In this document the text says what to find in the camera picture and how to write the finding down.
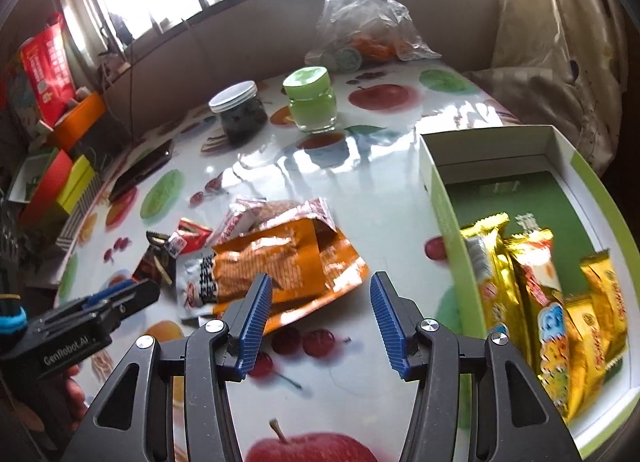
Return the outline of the person's left hand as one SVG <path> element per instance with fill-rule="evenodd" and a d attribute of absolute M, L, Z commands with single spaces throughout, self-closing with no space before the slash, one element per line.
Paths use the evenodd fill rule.
<path fill-rule="evenodd" d="M 64 395 L 68 412 L 72 418 L 72 428 L 76 430 L 88 410 L 86 395 L 75 378 L 80 373 L 81 366 L 70 367 L 63 375 Z"/>

